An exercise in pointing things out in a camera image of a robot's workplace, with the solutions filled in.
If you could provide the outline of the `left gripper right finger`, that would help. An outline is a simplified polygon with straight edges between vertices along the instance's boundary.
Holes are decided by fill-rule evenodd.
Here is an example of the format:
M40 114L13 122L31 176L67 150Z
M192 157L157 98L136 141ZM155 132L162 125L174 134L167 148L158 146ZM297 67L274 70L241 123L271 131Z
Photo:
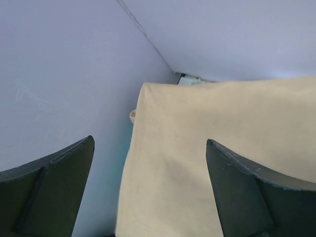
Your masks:
M314 237L316 185L207 140L206 161L226 237Z

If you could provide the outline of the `beige t shirt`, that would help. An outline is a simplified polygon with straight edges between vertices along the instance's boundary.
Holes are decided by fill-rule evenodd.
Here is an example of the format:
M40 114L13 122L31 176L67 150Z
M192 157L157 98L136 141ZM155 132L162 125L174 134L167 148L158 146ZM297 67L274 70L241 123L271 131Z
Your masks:
M144 84L122 175L116 236L222 236L206 164L209 139L314 182L315 77Z

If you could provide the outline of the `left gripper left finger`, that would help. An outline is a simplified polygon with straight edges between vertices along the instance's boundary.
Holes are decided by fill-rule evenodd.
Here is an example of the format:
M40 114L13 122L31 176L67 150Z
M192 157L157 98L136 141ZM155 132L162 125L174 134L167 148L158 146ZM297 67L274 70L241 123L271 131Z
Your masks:
M90 172L91 135L0 173L2 237L70 237Z

